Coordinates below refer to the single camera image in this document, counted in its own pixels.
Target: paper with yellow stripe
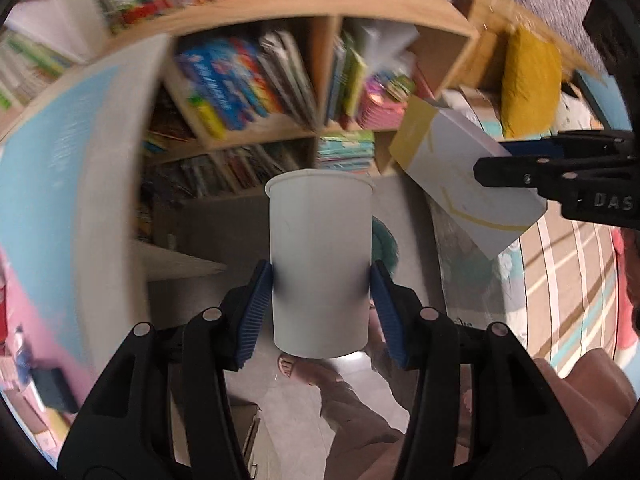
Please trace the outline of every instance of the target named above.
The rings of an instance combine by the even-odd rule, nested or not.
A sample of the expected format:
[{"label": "paper with yellow stripe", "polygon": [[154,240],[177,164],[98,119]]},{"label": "paper with yellow stripe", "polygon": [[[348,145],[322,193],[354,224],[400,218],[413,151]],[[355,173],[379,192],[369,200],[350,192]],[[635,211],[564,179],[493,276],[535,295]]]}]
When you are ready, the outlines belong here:
[{"label": "paper with yellow stripe", "polygon": [[473,167],[479,158],[510,154],[454,110],[412,96],[389,151],[488,258],[546,211],[546,200],[531,189],[486,188],[476,182]]}]

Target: tiled floor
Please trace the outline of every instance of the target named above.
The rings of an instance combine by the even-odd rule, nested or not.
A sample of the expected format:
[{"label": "tiled floor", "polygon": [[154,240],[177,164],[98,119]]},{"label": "tiled floor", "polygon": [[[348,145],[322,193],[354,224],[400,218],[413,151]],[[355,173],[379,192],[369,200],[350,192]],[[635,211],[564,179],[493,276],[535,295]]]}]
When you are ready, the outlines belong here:
[{"label": "tiled floor", "polygon": [[[269,257],[268,207],[268,199],[260,197],[201,202],[182,213],[179,249],[226,263],[228,269],[215,276],[150,284],[156,326],[187,322],[201,310],[219,304],[233,286],[246,283],[256,261]],[[442,309],[431,218],[420,189],[401,177],[378,179],[374,215],[398,242],[396,283],[413,288],[423,304]],[[333,431],[319,417],[319,391],[281,375],[276,366],[279,354],[269,313],[252,359],[240,372],[227,375],[230,397],[261,407],[284,479],[321,479]],[[392,427],[406,429],[408,413],[393,400],[385,381],[370,370],[363,352],[331,361],[367,406]]]}]

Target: person's hand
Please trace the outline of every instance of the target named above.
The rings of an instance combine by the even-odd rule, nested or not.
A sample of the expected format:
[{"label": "person's hand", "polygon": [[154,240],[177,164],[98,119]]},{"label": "person's hand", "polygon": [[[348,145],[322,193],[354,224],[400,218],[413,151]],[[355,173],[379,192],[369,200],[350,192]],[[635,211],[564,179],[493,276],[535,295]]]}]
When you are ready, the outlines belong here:
[{"label": "person's hand", "polygon": [[636,231],[620,229],[625,247],[626,294],[634,306],[631,314],[631,324],[640,336],[640,251],[636,244]]}]

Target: striped fabric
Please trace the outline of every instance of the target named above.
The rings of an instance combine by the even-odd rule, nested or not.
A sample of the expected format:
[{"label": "striped fabric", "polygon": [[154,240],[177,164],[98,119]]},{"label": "striped fabric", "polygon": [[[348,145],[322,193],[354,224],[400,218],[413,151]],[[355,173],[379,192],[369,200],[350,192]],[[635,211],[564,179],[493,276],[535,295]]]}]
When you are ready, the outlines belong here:
[{"label": "striped fabric", "polygon": [[561,217],[560,206],[520,237],[527,350],[561,375],[587,350],[613,357],[618,318],[616,253],[609,227]]}]

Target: metal screw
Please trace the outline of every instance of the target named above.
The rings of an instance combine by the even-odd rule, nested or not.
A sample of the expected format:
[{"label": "metal screw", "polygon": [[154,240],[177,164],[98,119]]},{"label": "metal screw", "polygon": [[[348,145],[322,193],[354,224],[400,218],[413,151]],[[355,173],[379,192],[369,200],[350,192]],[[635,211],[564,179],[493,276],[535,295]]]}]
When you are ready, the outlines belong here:
[{"label": "metal screw", "polygon": [[440,313],[430,306],[426,306],[420,311],[420,317],[426,321],[436,321]]},{"label": "metal screw", "polygon": [[509,329],[504,323],[494,323],[491,325],[491,332],[498,337],[504,337],[509,333]]},{"label": "metal screw", "polygon": [[151,332],[151,325],[149,325],[149,323],[138,323],[135,327],[133,327],[133,333],[138,337],[147,335],[149,332]]},{"label": "metal screw", "polygon": [[204,321],[217,321],[222,317],[222,311],[219,308],[208,308],[202,313]]}]

